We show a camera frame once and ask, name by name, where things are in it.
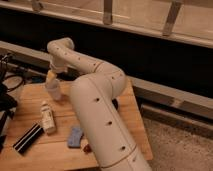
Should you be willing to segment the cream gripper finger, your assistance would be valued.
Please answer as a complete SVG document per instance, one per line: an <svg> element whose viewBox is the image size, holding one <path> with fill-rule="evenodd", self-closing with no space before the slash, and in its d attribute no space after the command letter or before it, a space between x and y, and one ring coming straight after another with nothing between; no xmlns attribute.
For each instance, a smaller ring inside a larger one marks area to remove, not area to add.
<svg viewBox="0 0 213 171"><path fill-rule="evenodd" d="M57 78L57 74L54 73L52 70L49 70L47 72L47 76L46 76L46 82L47 83L54 81L56 78Z"/></svg>

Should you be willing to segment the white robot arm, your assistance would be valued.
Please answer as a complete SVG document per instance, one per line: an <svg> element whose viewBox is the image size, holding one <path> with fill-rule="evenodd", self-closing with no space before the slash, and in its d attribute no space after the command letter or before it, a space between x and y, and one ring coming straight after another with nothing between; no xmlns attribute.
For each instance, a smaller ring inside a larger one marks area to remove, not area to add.
<svg viewBox="0 0 213 171"><path fill-rule="evenodd" d="M152 171L112 101L126 88L119 67L74 50L69 38L47 44L50 71L69 65L83 73L71 83L70 101L101 171Z"/></svg>

